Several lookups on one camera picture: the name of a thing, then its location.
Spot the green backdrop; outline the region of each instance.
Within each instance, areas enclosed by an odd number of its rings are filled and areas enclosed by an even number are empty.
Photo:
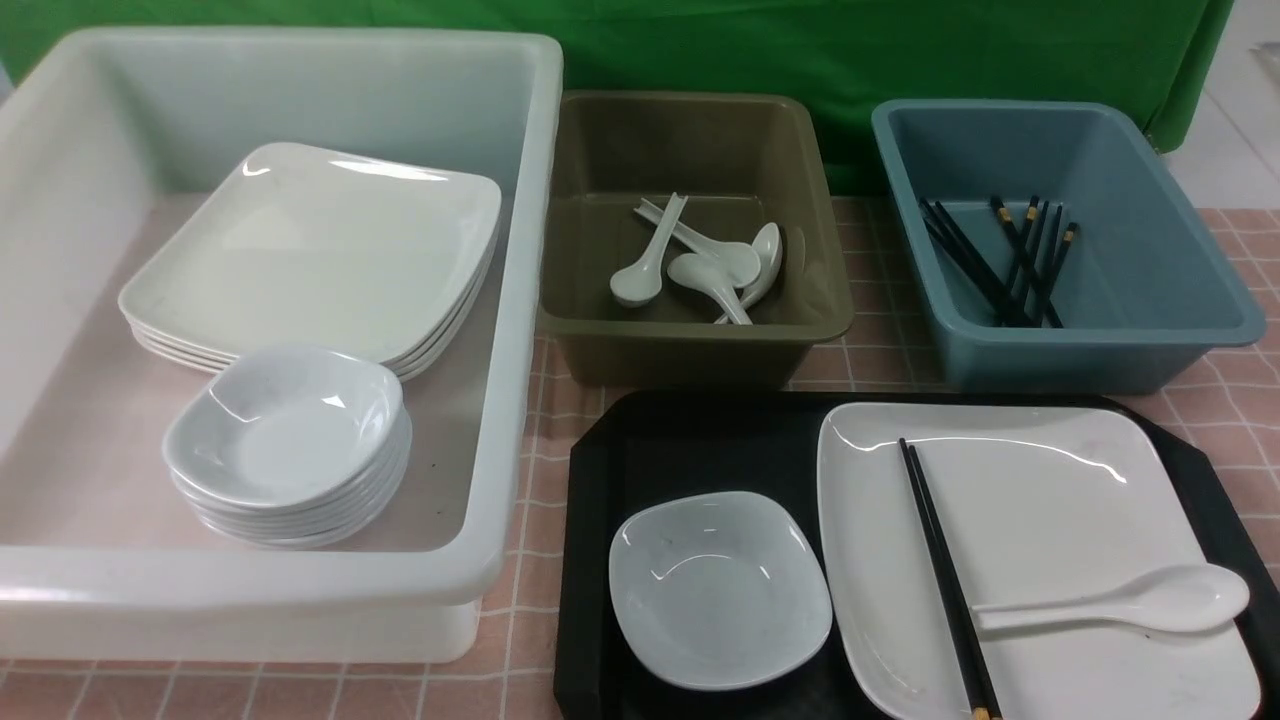
[[[813,113],[836,192],[882,183],[891,97],[1092,100],[1158,150],[1187,132],[1230,0],[3,0],[20,78],[96,24],[415,26],[563,45],[567,88],[774,92]]]

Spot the white tile floor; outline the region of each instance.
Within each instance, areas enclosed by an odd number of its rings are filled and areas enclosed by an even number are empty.
[[[1280,208],[1280,87],[1252,49],[1280,41],[1280,0],[1235,0],[1187,141],[1169,169],[1197,208]],[[10,92],[0,67],[0,102]]]

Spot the white ceramic spoon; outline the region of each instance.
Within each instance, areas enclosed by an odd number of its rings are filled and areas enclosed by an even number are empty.
[[[760,232],[755,233],[751,250],[760,256],[764,268],[760,270],[760,277],[742,291],[744,310],[750,310],[753,305],[759,302],[778,279],[778,270],[782,269],[782,233],[778,232],[778,224],[765,223]],[[728,315],[721,315],[716,324],[723,325],[727,322]]]
[[[671,242],[671,231],[680,222],[680,213],[685,209],[687,197],[681,197],[675,192],[667,201],[667,209],[662,213],[658,228],[649,238],[640,259],[613,273],[609,278],[609,291],[613,297],[627,307],[639,307],[662,292],[662,256],[667,252],[667,243]]]
[[[658,224],[658,220],[662,218],[662,208],[648,200],[640,200],[640,206],[635,211],[654,224]],[[764,264],[759,254],[754,252],[745,242],[712,240],[685,223],[676,223],[673,232],[676,240],[685,243],[685,247],[724,265],[724,272],[728,274],[728,279],[733,283],[733,287],[748,287],[763,272],[762,268]]]
[[[975,605],[978,628],[1005,630],[1088,620],[1124,623],[1165,633],[1217,628],[1249,603],[1249,585],[1217,565],[1170,565],[1106,592],[1018,605]]]
[[[750,325],[751,319],[737,301],[737,293],[719,263],[696,252],[686,252],[667,265],[667,275],[676,284],[710,296],[736,325]]]

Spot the olive green plastic bin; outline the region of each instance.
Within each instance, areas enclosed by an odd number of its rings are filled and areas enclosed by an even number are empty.
[[[561,105],[541,274],[541,327],[582,384],[768,386],[854,318],[831,193],[809,113],[760,95],[567,92]],[[663,277],[623,307],[609,277],[654,227],[632,209],[689,196],[681,222],[721,241],[782,229],[782,272],[754,325],[714,325],[714,302]],[[685,249],[672,240],[667,261]]]

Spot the black chopsticks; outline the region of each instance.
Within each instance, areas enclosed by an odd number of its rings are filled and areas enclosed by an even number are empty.
[[[996,211],[996,217],[1000,219],[1000,224],[1005,227],[1005,237],[1009,240],[1009,245],[1012,246],[1014,250],[1012,275],[1016,278],[1018,268],[1021,268],[1023,274],[1027,277],[1028,286],[1036,290],[1036,295],[1038,297],[1044,299],[1044,314],[1042,314],[1041,316],[1042,318],[1047,316],[1048,324],[1051,327],[1061,328],[1062,320],[1057,316],[1057,310],[1053,309],[1053,304],[1048,301],[1046,283],[1041,281],[1039,273],[1036,272],[1036,261],[1032,259],[1033,256],[1027,254],[1025,240],[1019,238],[1011,233],[1011,231],[1014,229],[1014,218],[1009,214],[1009,209],[1006,209],[1005,202],[996,196],[991,197],[991,209]],[[1027,215],[1028,217],[1032,215],[1032,211],[1029,209],[1027,211]],[[1041,234],[1043,234],[1044,225],[1048,224],[1048,201],[1044,201],[1044,211],[1043,213],[1037,211],[1037,215],[1042,217],[1039,223],[1039,232]],[[1062,219],[1061,205],[1057,206],[1057,219],[1059,220]],[[1057,228],[1055,227],[1053,234],[1050,237],[1056,237],[1056,236],[1057,236]],[[1037,246],[1039,245],[1039,234],[1036,236],[1034,243]],[[1023,306],[1025,302],[1027,299],[1023,297],[1021,304],[1019,304],[1019,306]]]
[[[929,237],[969,277],[978,292],[996,310],[1000,322],[1006,325],[1030,327],[1030,316],[1023,307],[1014,304],[1012,296],[1004,288],[996,272],[983,260],[982,254],[964,234],[947,209],[941,202],[931,205],[923,197],[920,206],[924,210],[924,227],[929,231]]]
[[[942,202],[920,199],[924,227],[929,237],[951,258],[995,310],[992,323],[996,327],[1041,328],[1048,322],[1051,328],[1061,328],[1062,318],[1053,306],[1051,296],[1062,263],[1066,260],[1066,250],[1071,246],[1071,240],[1079,236],[1079,224],[1068,223],[1066,232],[1060,236],[1064,205],[1059,202],[1056,211],[1051,211],[1053,204],[1048,200],[1042,204],[1036,195],[1027,206],[1021,229],[1016,227],[1014,215],[1004,200],[993,195],[988,204],[996,214],[1005,241],[1012,250],[1014,261],[1004,281],[978,252],[973,241]],[[973,214],[973,208],[968,204],[964,210],[969,215]],[[1042,246],[1046,249],[1043,266],[1041,266]],[[1036,297],[1030,299],[1033,291]]]
[[[969,603],[964,598],[964,589],[960,587],[960,577],[956,575],[951,551],[947,550],[947,541],[942,533],[937,507],[933,505],[933,496],[929,493],[928,480],[924,479],[920,454],[914,446],[908,445],[905,438],[897,438],[897,446],[902,451],[906,477],[911,482],[915,510],[920,515],[924,541],[929,547],[929,560],[933,564],[933,575],[938,582],[942,606],[947,612],[951,644],[955,646],[956,660],[960,662],[960,675],[964,679],[965,693],[969,696],[973,720],[1000,720],[996,689],[991,684],[987,661],[982,656],[982,646],[978,643],[978,632],[973,626],[973,616],[969,614]]]

